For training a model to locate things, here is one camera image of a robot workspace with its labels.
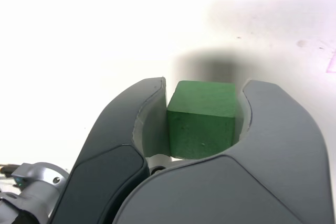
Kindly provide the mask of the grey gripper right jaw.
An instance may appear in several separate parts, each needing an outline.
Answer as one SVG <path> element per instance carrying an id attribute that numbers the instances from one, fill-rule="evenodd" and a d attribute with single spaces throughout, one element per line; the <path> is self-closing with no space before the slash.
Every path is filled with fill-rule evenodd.
<path id="1" fill-rule="evenodd" d="M 328 153 L 312 116 L 276 84 L 239 96 L 239 141 L 142 182 L 115 223 L 327 223 Z"/>

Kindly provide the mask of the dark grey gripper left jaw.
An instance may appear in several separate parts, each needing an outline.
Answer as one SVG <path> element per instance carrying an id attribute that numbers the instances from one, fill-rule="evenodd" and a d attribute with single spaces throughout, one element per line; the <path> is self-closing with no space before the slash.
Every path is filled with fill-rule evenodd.
<path id="1" fill-rule="evenodd" d="M 148 78 L 114 98 L 93 125 L 50 223 L 112 223 L 150 176 L 148 159 L 170 155 L 166 81 Z"/>

